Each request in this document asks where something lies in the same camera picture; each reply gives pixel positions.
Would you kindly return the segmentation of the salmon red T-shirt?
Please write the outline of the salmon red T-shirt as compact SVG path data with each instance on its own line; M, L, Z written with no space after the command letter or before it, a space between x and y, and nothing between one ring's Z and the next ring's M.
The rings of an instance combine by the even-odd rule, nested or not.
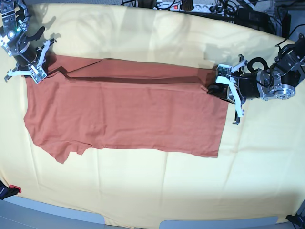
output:
M89 148L218 156L228 105L207 93L213 70L56 57L41 83L26 79L24 122L59 163Z

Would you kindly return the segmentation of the black power adapter box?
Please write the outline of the black power adapter box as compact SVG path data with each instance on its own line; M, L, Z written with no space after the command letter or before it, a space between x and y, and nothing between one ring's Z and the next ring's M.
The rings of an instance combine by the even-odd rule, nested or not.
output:
M269 22L269 15L266 13L239 8L234 18L234 23L246 27L263 27Z

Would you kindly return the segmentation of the white power strip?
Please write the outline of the white power strip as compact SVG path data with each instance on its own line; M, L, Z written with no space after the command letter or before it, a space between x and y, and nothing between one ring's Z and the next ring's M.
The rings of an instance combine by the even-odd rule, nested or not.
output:
M162 1L158 0L157 1L157 7L158 8L168 8L172 4L172 1ZM206 5L206 4L198 4L193 2L193 9L190 12L195 12L195 13L211 13L210 9L214 7L214 5ZM182 1L177 0L174 5L172 5L168 11L173 11L173 12L186 12L182 9Z

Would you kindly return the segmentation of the pale yellow table cloth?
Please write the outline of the pale yellow table cloth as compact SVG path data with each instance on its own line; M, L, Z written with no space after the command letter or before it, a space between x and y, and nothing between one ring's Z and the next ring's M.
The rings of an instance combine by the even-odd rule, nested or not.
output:
M29 7L56 54L212 68L238 55L274 61L283 41L247 27L180 13L97 4ZM250 100L234 125L228 106L217 158L153 149L87 149L64 164L24 125L25 79L0 83L0 178L24 198L99 213L107 224L157 228L165 220L294 214L305 198L305 86L289 100Z

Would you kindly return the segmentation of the red black clamp left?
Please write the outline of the red black clamp left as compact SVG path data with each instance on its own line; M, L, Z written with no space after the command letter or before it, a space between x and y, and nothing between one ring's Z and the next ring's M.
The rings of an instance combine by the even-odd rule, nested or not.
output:
M21 193L21 188L14 185L6 186L2 181L0 181L0 199L4 200L5 198L12 197Z

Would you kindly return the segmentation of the black clamp right corner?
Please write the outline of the black clamp right corner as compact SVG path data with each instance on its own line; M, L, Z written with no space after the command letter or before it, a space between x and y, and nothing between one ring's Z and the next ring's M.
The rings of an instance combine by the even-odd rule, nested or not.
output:
M294 229L305 229L305 217L302 215L295 214L287 215L286 219L292 223Z

